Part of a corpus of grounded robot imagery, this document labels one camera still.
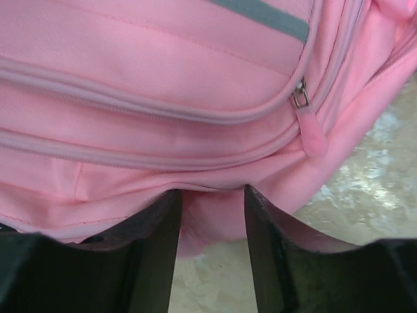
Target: pink backpack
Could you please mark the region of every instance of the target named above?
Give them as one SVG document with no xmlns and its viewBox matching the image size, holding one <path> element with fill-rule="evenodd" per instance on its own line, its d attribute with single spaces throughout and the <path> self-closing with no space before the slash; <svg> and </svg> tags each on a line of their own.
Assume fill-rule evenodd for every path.
<svg viewBox="0 0 417 313">
<path fill-rule="evenodd" d="M 288 213 L 417 68 L 416 0 L 2 0 L 0 223 L 80 242 L 184 191 L 179 255 Z"/>
</svg>

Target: gray reflective strip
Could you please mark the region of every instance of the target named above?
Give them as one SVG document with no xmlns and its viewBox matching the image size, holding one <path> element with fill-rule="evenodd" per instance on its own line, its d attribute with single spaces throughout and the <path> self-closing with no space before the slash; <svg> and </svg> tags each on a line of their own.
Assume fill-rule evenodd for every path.
<svg viewBox="0 0 417 313">
<path fill-rule="evenodd" d="M 212 2 L 267 27 L 295 37 L 303 43 L 307 42 L 308 23 L 265 2 L 260 0 L 212 0 Z"/>
</svg>

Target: zipper track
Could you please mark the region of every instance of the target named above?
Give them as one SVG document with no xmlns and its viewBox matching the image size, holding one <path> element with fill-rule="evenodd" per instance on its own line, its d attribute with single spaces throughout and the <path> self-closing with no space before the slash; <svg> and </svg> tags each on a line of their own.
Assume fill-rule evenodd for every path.
<svg viewBox="0 0 417 313">
<path fill-rule="evenodd" d="M 294 85 L 292 81 L 301 79 L 300 69 L 287 84 L 285 92 L 280 92 L 281 98 L 268 105 L 267 110 L 253 109 L 241 112 L 213 111 L 188 107 L 181 108 L 178 104 L 170 104 L 158 99 L 146 98 L 132 94 L 122 89 L 94 82 L 82 77 L 73 76 L 20 63 L 0 57 L 0 80 L 12 82 L 16 85 L 31 87 L 38 92 L 56 94 L 69 99 L 77 100 L 85 106 L 100 108 L 102 110 L 116 111 L 129 115 L 144 115 L 159 117 L 167 121 L 191 121 L 213 125 L 237 125 L 254 121 L 268 114 L 271 108 L 275 110 L 289 97 L 293 91 L 288 86 Z"/>
<path fill-rule="evenodd" d="M 324 80 L 321 81 L 319 88 L 315 93 L 315 96 L 311 100 L 312 107 L 314 108 L 314 110 L 319 109 L 319 104 L 322 103 L 325 97 L 327 96 L 334 82 L 334 79 L 336 78 L 336 75 L 342 65 L 347 50 L 349 49 L 352 35 L 354 33 L 354 29 L 356 27 L 356 23 L 358 21 L 358 17 L 362 8 L 362 1 L 357 0 L 351 6 L 352 7 L 350 11 L 346 12 L 346 14 L 348 14 L 348 18 L 349 16 L 353 17 L 349 19 L 344 29 L 340 31 L 342 34 L 345 34 L 345 37 L 343 38 L 342 42 L 343 49 L 340 49 L 337 55 L 332 55 L 332 58 L 329 61 L 329 64 L 333 63 L 334 67 L 333 70 L 326 75 Z M 4 75 L 6 72 L 10 74 L 10 71 L 4 71 L 4 68 L 0 69 L 0 78 L 5 79 Z M 12 74 L 13 73 L 15 76 L 12 75 L 11 79 L 8 79 L 9 81 L 13 81 L 13 77 L 18 77 L 19 79 L 26 77 L 22 76 L 21 73 L 16 71 L 12 72 Z M 70 84 L 68 86 L 71 88 L 77 88 L 77 86 Z M 121 111 L 130 114 L 134 113 L 130 110 L 121 109 Z M 272 143 L 265 145 L 262 149 L 254 149 L 256 150 L 256 152 L 251 153 L 250 155 L 245 154 L 244 156 L 241 156 L 239 160 L 237 160 L 236 156 L 198 160 L 186 158 L 166 158 L 157 156 L 138 156 L 128 153 L 118 153 L 113 151 L 99 150 L 96 148 L 75 146 L 69 143 L 45 140 L 42 138 L 36 138 L 28 135 L 19 135 L 6 130 L 0 130 L 0 146 L 7 149 L 36 153 L 39 155 L 46 155 L 49 157 L 53 156 L 67 160 L 78 160 L 81 162 L 103 164 L 106 166 L 115 166 L 123 168 L 148 168 L 152 170 L 163 169 L 167 171 L 195 171 L 215 170 L 253 162 L 260 158 L 271 155 L 272 153 L 275 153 L 278 149 L 280 149 L 285 144 L 294 139 L 297 136 L 298 132 L 298 125 L 296 121 L 294 121 L 289 126 L 287 131 L 285 131 L 283 134 L 279 134 L 278 136 L 276 136 L 276 140 L 273 140 Z"/>
</svg>

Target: pink zipper pull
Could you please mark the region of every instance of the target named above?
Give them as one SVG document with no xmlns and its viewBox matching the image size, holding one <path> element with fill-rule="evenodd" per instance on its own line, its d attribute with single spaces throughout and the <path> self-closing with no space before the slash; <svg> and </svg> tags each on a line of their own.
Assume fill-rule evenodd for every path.
<svg viewBox="0 0 417 313">
<path fill-rule="evenodd" d="M 298 83 L 293 91 L 293 99 L 296 106 L 298 124 L 300 125 L 303 150 L 309 157 L 322 157 L 327 153 L 328 142 L 319 125 L 316 114 L 310 106 L 304 79 Z"/>
</svg>

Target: zipper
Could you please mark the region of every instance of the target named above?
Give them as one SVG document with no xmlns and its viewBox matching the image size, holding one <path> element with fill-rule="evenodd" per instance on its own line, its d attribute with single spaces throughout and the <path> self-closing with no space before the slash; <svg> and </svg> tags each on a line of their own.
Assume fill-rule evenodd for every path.
<svg viewBox="0 0 417 313">
<path fill-rule="evenodd" d="M 78 160 L 81 162 L 90 162 L 95 164 L 103 164 L 106 166 L 116 166 L 123 168 L 149 168 L 155 170 L 174 170 L 174 171 L 195 171 L 195 170 L 215 170 L 220 168 L 226 168 L 230 166 L 237 166 L 259 160 L 275 153 L 277 150 L 283 147 L 286 143 L 290 142 L 297 134 L 301 133 L 302 145 L 306 154 L 309 156 L 319 156 L 326 153 L 327 140 L 321 130 L 319 122 L 316 118 L 315 112 L 321 107 L 324 99 L 327 97 L 329 90 L 331 89 L 337 73 L 342 65 L 343 59 L 349 44 L 352 39 L 353 31 L 360 15 L 362 8 L 362 1 L 353 1 L 349 3 L 351 7 L 347 15 L 349 20 L 345 22 L 345 26 L 341 30 L 341 34 L 344 35 L 342 39 L 342 45 L 339 47 L 339 53 L 333 55 L 329 61 L 329 70 L 325 77 L 320 82 L 318 89 L 313 97 L 310 99 L 307 92 L 306 80 L 302 80 L 293 90 L 292 96 L 294 105 L 296 107 L 297 119 L 289 125 L 288 131 L 277 134 L 274 140 L 269 144 L 262 146 L 262 148 L 256 149 L 251 153 L 245 153 L 239 156 L 228 156 L 210 159 L 192 159 L 192 158 L 167 158 L 163 156 L 143 156 L 133 155 L 130 153 L 116 153 L 111 151 L 105 151 L 101 149 L 95 149 L 90 147 L 81 147 L 72 145 L 69 143 L 57 142 L 55 140 L 45 140 L 43 138 L 36 138 L 30 135 L 17 134 L 9 132 L 7 130 L 0 130 L 0 146 L 7 149 L 14 149 L 18 151 L 25 151 L 29 153 L 35 153 L 38 155 L 53 156 L 57 158 L 67 160 Z M 109 92 L 109 88 L 104 90 L 103 87 L 97 86 L 93 82 L 85 80 L 84 82 L 65 81 L 59 80 L 56 77 L 50 76 L 50 72 L 38 72 L 36 68 L 30 68 L 28 71 L 21 71 L 18 67 L 14 67 L 10 70 L 10 67 L 5 67 L 5 62 L 9 60 L 0 59 L 0 79 L 6 81 L 20 83 L 22 85 L 28 85 L 29 87 L 39 87 L 45 91 L 52 93 L 59 93 L 62 95 L 62 87 L 65 87 L 64 95 L 83 102 L 89 101 L 87 105 L 99 106 L 100 108 L 117 110 L 129 114 L 143 114 L 149 113 L 155 118 L 174 117 L 187 119 L 183 116 L 174 116 L 175 112 L 168 111 L 164 115 L 159 114 L 161 107 L 156 106 L 155 112 L 152 112 L 152 107 L 147 106 L 149 110 L 146 112 L 138 112 L 134 99 L 128 99 L 126 93 L 118 91 L 119 94 Z M 206 117 L 201 118 L 205 123 L 214 123 L 208 121 Z"/>
<path fill-rule="evenodd" d="M 300 127 L 302 147 L 309 157 L 322 157 L 327 153 L 328 142 L 311 107 L 306 87 L 307 84 L 303 78 L 293 91 L 293 102 Z"/>
</svg>

